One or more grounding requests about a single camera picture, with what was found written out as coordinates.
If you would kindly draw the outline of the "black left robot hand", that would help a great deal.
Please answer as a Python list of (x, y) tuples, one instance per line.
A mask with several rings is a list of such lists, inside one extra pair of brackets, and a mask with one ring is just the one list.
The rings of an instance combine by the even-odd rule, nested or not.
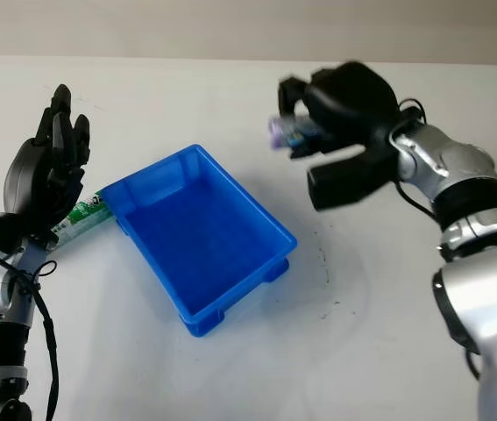
[(34, 137), (19, 148), (4, 182), (4, 209), (17, 216), (22, 236), (48, 247), (53, 228), (76, 205), (89, 161), (89, 120), (72, 122), (71, 92), (61, 84), (43, 111)]

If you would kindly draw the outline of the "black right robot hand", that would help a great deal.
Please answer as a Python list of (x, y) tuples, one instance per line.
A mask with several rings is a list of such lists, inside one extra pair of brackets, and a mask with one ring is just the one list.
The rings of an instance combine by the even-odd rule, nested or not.
[(297, 135), (287, 143), (292, 159), (367, 146), (382, 139), (399, 114), (390, 85), (359, 61), (320, 68), (307, 81), (281, 80), (278, 106), (280, 119), (295, 125)]

